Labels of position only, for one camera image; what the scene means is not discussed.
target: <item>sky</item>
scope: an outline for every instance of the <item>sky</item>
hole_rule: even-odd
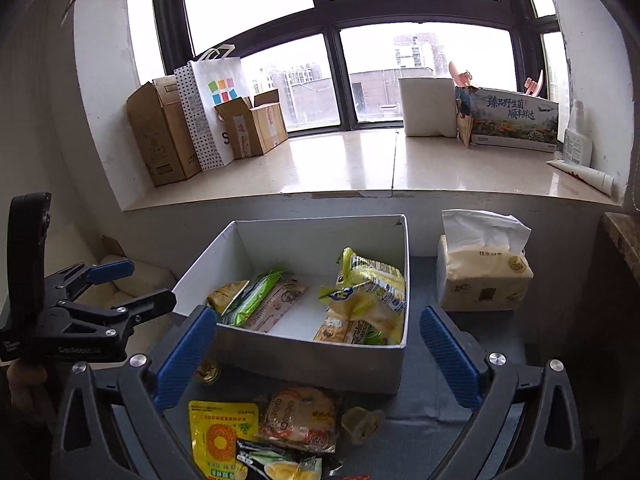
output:
[[[534,1],[536,8],[548,10],[550,0]],[[198,53],[261,23],[313,6],[312,0],[185,0],[185,4],[194,49]],[[151,0],[128,0],[128,5],[134,55],[143,83],[164,75],[153,7]],[[389,23],[343,30],[341,38],[349,71],[396,68],[393,37],[418,32],[435,32],[447,60],[453,60],[461,72],[469,70],[474,85],[517,89],[509,33],[474,25]],[[242,62],[249,82],[255,78],[253,74],[269,64],[291,68],[306,63],[318,64],[322,75],[330,76],[322,36],[277,46],[246,57]],[[537,79],[537,74],[527,76]]]

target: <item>open white box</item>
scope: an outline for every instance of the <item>open white box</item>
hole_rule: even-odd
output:
[[[365,346],[313,341],[326,317],[320,285],[333,286],[345,247],[403,270],[407,310],[402,341]],[[409,245],[404,215],[231,222],[174,288],[188,316],[225,283],[282,266],[306,291],[269,333],[219,324],[210,356],[251,372],[339,390],[398,390],[409,316]]]

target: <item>window sill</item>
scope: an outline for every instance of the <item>window sill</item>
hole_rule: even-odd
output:
[[[550,153],[471,146],[457,139],[361,130],[291,138],[264,156],[157,187],[128,210],[249,196],[414,197],[431,191],[548,196],[616,205],[552,168]]]

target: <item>window frame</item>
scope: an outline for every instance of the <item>window frame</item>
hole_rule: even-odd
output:
[[[358,122],[340,40],[344,28],[377,23],[445,22],[507,30],[519,89],[524,88],[528,76],[538,74],[540,67],[546,73],[542,34],[560,31],[556,15],[536,17],[533,0],[313,0],[313,3],[312,9],[263,23],[219,43],[234,44],[234,55],[245,57],[289,41],[323,35],[340,124],[299,130],[290,136],[402,126],[402,121]],[[153,0],[153,4],[164,70],[171,74],[189,60],[197,59],[200,53],[193,51],[184,0]],[[547,95],[545,84],[540,97]]]

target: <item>blue gripper pad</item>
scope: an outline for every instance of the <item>blue gripper pad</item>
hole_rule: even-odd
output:
[[[172,408],[178,403],[204,359],[215,330],[216,312],[212,308],[204,308],[156,375],[154,404],[158,410]]]
[[[136,270],[136,266],[131,260],[122,260],[121,262],[92,267],[84,278],[87,283],[100,285],[131,276],[134,270]]]
[[[420,314],[420,336],[458,404],[477,410],[482,405],[480,373],[430,306]]]

